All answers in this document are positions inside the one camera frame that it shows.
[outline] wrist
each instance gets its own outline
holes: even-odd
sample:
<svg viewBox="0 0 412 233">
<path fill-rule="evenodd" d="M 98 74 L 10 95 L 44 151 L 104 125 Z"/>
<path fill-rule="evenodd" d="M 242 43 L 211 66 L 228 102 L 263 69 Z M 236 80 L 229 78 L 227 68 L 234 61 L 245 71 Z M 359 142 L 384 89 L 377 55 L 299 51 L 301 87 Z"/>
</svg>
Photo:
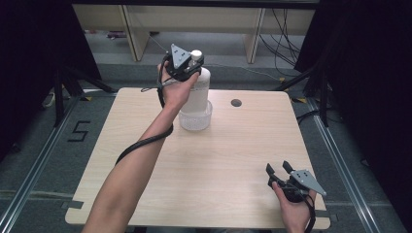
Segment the wrist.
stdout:
<svg viewBox="0 0 412 233">
<path fill-rule="evenodd" d="M 167 115 L 170 115 L 171 117 L 176 117 L 176 115 L 179 113 L 181 108 L 179 106 L 173 106 L 173 105 L 164 105 L 162 112 L 164 112 Z"/>
</svg>

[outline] human arm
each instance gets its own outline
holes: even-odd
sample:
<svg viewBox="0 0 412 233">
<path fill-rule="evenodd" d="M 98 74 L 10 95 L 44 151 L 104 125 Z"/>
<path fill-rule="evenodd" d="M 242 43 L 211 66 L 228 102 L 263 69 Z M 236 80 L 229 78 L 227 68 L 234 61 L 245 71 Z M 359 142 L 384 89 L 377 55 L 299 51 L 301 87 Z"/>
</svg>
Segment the human arm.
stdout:
<svg viewBox="0 0 412 233">
<path fill-rule="evenodd" d="M 162 74 L 163 81 L 169 78 L 164 70 Z M 188 101 L 197 78 L 198 73 L 195 73 L 184 83 L 163 88 L 165 105 L 139 141 L 170 128 Z M 112 169 L 94 200 L 83 232 L 124 232 L 151 177 L 164 141 L 163 138 L 132 151 Z"/>
<path fill-rule="evenodd" d="M 279 199 L 282 212 L 282 220 L 289 233 L 303 233 L 310 219 L 309 208 L 305 202 L 290 202 L 282 188 L 276 182 L 272 183 L 273 190 Z M 315 202 L 316 192 L 309 190 L 309 196 Z M 312 200 L 307 197 L 308 202 L 313 205 Z"/>
</svg>

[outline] forearm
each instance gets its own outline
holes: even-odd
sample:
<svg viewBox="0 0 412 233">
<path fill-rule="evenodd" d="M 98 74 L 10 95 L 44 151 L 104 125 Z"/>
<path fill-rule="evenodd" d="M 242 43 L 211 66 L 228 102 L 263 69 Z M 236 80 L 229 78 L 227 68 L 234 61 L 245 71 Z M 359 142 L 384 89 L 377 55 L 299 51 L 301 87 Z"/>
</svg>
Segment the forearm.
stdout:
<svg viewBox="0 0 412 233">
<path fill-rule="evenodd" d="M 178 112 L 178 108 L 166 106 L 139 140 L 165 132 Z M 150 179 L 164 141 L 161 139 L 132 151 L 114 167 L 95 199 L 84 232 L 124 231 Z"/>
<path fill-rule="evenodd" d="M 303 228 L 303 229 L 300 229 L 300 228 L 290 228 L 290 227 L 287 227 L 286 230 L 288 231 L 288 233 L 304 233 L 304 232 L 305 232 L 305 229 L 304 229 L 304 228 Z"/>
</svg>

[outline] black wire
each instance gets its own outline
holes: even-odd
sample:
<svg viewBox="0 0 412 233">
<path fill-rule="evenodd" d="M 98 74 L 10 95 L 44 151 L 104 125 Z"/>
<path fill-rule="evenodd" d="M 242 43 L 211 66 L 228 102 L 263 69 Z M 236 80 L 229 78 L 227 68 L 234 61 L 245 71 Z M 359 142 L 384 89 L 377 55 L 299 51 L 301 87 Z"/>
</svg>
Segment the black wire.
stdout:
<svg viewBox="0 0 412 233">
<path fill-rule="evenodd" d="M 310 116 L 318 116 L 320 114 L 320 111 L 319 110 L 314 110 L 314 111 L 311 111 L 311 112 L 309 112 L 309 113 L 306 113 L 306 114 L 304 114 L 304 115 L 302 115 L 302 116 L 298 116 L 296 119 L 297 119 L 297 124 L 300 124 L 304 119 L 306 119 L 307 117 L 310 117 Z"/>
<path fill-rule="evenodd" d="M 336 122 L 336 123 L 342 123 L 342 124 L 344 123 L 343 120 L 337 120 L 337 119 L 331 118 L 329 116 L 327 117 L 327 119 L 330 120 L 330 121 Z"/>
<path fill-rule="evenodd" d="M 164 63 L 165 63 L 166 60 L 167 60 L 166 58 L 167 58 L 167 56 L 165 56 L 165 57 L 163 58 L 163 60 L 161 61 L 160 70 L 158 71 L 158 80 L 157 80 L 157 81 L 158 81 L 159 83 L 161 83 L 161 78 L 162 78 L 162 75 L 163 75 Z M 160 101 L 161 108 L 163 108 L 163 107 L 164 107 L 164 99 L 163 99 L 162 86 L 159 86 L 159 87 L 157 88 L 157 95 L 158 95 L 158 100 Z M 147 139 L 144 139 L 144 140 L 141 140 L 141 141 L 138 141 L 137 143 L 131 145 L 130 147 L 128 147 L 126 150 L 124 150 L 124 151 L 120 154 L 120 156 L 118 157 L 118 160 L 116 161 L 116 164 L 115 164 L 115 165 L 117 165 L 122 159 L 124 159 L 125 156 L 127 156 L 128 154 L 130 154 L 132 151 L 137 150 L 137 149 L 143 147 L 144 145 L 153 143 L 153 142 L 155 142 L 155 141 L 157 141 L 157 140 L 166 138 L 166 137 L 168 137 L 170 134 L 172 134 L 172 132 L 173 132 L 173 124 L 170 126 L 169 129 L 167 129 L 166 132 L 161 133 L 161 134 L 159 134 L 159 135 L 152 136 L 152 137 L 150 137 L 150 138 L 147 138 Z"/>
<path fill-rule="evenodd" d="M 270 35 L 270 37 L 272 38 L 272 40 L 274 40 L 277 44 L 280 44 L 281 47 L 288 49 L 288 50 L 293 50 L 295 52 L 300 52 L 300 50 L 296 50 L 296 49 L 291 49 L 289 46 L 285 46 L 283 44 L 281 44 L 278 40 L 276 40 L 276 38 L 273 37 L 273 35 Z"/>
<path fill-rule="evenodd" d="M 294 47 L 296 50 L 300 51 L 300 49 L 299 49 L 297 46 L 295 46 L 295 45 L 289 40 L 288 25 L 287 25 L 287 23 L 286 23 L 286 18 L 288 17 L 288 10 L 287 10 L 287 9 L 284 9 L 284 24 L 286 25 L 286 30 L 282 28 L 279 19 L 276 17 L 276 13 L 275 13 L 274 9 L 272 9 L 272 13 L 273 13 L 273 16 L 275 16 L 276 21 L 278 22 L 278 25 L 279 25 L 279 28 L 280 28 L 281 31 L 282 31 L 282 34 L 286 37 L 285 39 L 287 40 L 288 44 L 289 44 L 290 46 Z"/>
<path fill-rule="evenodd" d="M 308 202 L 305 196 L 301 192 L 299 192 L 299 188 L 296 187 L 295 185 L 291 183 L 286 183 L 292 187 L 292 189 L 295 189 L 296 192 L 299 194 L 299 196 L 302 198 L 302 200 L 305 202 L 306 206 L 309 209 L 309 215 L 310 215 L 310 220 L 308 225 L 306 226 L 305 233 L 310 233 L 312 231 L 313 226 L 315 225 L 316 221 L 316 212 L 315 212 L 315 201 L 313 198 L 309 195 L 309 193 L 306 195 L 306 197 L 309 197 L 309 199 L 312 201 L 312 205 Z"/>
<path fill-rule="evenodd" d="M 263 40 L 263 38 L 261 37 L 261 35 L 259 35 L 260 36 L 260 38 L 261 38 L 261 40 L 263 41 L 263 43 L 264 43 L 264 45 L 269 49 L 269 51 L 271 51 L 273 54 L 275 54 L 275 58 L 274 58 L 274 60 L 275 60 L 275 69 L 281 74 L 281 75 L 283 75 L 283 76 L 289 76 L 289 77 L 296 77 L 296 76 L 293 76 L 293 75 L 288 75 L 288 74 L 285 74 L 285 73 L 283 73 L 282 71 L 280 71 L 279 70 L 279 68 L 278 68 L 278 65 L 277 65 L 277 62 L 276 62 L 276 59 L 277 59 L 277 56 L 280 56 L 283 60 L 285 60 L 286 62 L 288 62 L 290 65 L 292 65 L 292 66 L 294 66 L 294 63 L 292 62 L 292 61 L 290 61 L 287 57 L 285 57 L 284 55 L 282 55 L 282 54 L 280 54 L 278 51 L 276 51 L 276 50 L 274 50 L 273 48 L 271 48 L 264 40 Z"/>
</svg>

